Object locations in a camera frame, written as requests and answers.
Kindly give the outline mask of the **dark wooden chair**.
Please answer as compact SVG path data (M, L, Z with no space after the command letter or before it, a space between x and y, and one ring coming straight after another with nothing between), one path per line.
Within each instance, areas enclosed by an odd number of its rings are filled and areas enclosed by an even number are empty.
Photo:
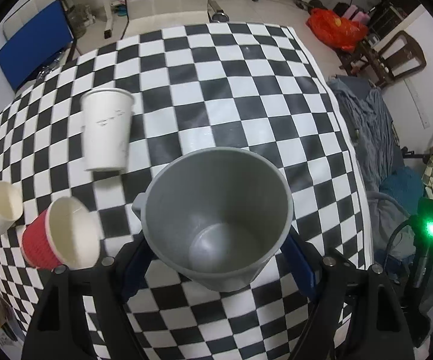
M339 68L355 77L371 67L378 78L375 85L384 89L422 71L426 65L424 51L417 40L405 31L398 31L379 50L373 49L366 39L360 41Z

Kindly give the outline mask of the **blue folded mat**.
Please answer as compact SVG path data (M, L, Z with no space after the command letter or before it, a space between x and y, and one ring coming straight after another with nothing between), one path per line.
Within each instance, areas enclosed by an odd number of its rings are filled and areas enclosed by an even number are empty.
M0 68L12 90L18 91L37 69L73 40L59 0L37 13L0 49Z

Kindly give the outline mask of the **black white checkered tablecloth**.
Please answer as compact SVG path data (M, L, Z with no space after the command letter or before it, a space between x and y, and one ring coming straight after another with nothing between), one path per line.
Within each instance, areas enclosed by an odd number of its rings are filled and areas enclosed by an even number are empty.
M0 294L26 333L50 272L20 242L54 202L75 197L96 222L102 256L141 232L148 195L159 253L125 305L150 359L288 359L308 300L271 229L324 254L371 262L368 204L339 105L294 29L276 24L166 28L92 50L0 112L0 181L23 215L0 236ZM188 258L217 223L250 229L269 262L249 285L215 292Z

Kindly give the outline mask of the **grey plastic mug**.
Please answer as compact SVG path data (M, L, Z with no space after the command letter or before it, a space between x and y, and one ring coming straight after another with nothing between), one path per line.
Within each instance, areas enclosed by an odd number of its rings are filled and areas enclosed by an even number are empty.
M154 254L212 291L248 286L286 240L294 214L282 173L231 147L183 155L133 201Z

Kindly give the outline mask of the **small black dumbbell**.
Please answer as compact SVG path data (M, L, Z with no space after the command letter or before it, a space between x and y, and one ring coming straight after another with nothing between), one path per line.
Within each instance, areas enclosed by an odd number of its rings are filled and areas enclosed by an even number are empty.
M320 0L309 0L308 2L304 0L293 0L293 2L298 8L306 10L308 13L315 8L325 9L323 3Z

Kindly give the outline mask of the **white paper cup lying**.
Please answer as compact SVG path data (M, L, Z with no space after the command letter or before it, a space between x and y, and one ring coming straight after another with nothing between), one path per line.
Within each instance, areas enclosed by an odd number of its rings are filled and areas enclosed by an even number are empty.
M0 235L6 233L23 214L20 190L6 181L0 181Z

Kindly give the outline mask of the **tall white paper cup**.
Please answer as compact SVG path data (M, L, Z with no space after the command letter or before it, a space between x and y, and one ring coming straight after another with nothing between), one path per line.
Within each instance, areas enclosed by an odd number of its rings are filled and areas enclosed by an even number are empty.
M82 153L89 172L125 168L133 117L133 95L120 88L95 88L81 97Z

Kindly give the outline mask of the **red ribbed paper cup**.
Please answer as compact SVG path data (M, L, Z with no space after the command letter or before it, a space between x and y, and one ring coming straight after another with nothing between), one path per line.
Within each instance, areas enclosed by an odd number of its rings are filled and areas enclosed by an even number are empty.
M75 197L60 197L22 233L21 252L36 268L94 267L100 255L99 226Z

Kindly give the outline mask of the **grey blue blanket pile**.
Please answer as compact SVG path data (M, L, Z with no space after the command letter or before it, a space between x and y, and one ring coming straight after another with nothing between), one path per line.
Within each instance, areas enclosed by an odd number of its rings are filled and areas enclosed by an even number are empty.
M404 165L381 90L352 76L335 76L327 85L338 101L356 151L369 204L373 250L382 261L390 235L417 213L423 183L419 174Z

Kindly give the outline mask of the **orange red plastic bag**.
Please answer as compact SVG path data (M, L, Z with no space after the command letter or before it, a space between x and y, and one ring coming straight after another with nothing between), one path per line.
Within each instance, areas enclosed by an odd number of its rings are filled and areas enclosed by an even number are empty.
M334 50L352 53L369 29L360 22L351 21L332 10L313 8L306 24L318 40Z

